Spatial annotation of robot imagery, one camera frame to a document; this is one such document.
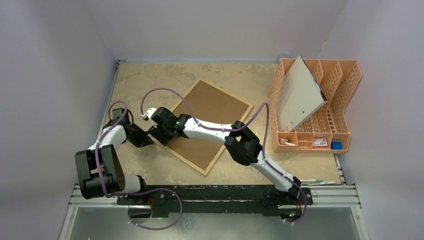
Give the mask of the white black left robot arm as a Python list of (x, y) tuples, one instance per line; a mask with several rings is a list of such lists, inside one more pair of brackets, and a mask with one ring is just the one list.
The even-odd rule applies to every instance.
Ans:
[(137, 148), (154, 143), (148, 133), (134, 123), (130, 110), (116, 108), (100, 138), (87, 150), (75, 154), (79, 187), (85, 199), (123, 194), (138, 205), (148, 201), (145, 180), (140, 175), (125, 174), (119, 161), (117, 150), (126, 142)]

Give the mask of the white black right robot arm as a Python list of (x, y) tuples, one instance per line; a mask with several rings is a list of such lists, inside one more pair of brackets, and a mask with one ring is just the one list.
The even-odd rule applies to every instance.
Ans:
[(306, 196), (301, 188), (302, 182), (276, 164), (266, 153), (260, 139), (241, 121), (213, 123), (189, 114), (176, 116), (165, 107), (151, 107), (141, 117), (151, 123), (149, 133), (164, 146), (175, 138), (216, 142), (225, 146), (236, 163), (253, 167), (264, 175), (281, 192), (284, 202), (292, 204)]

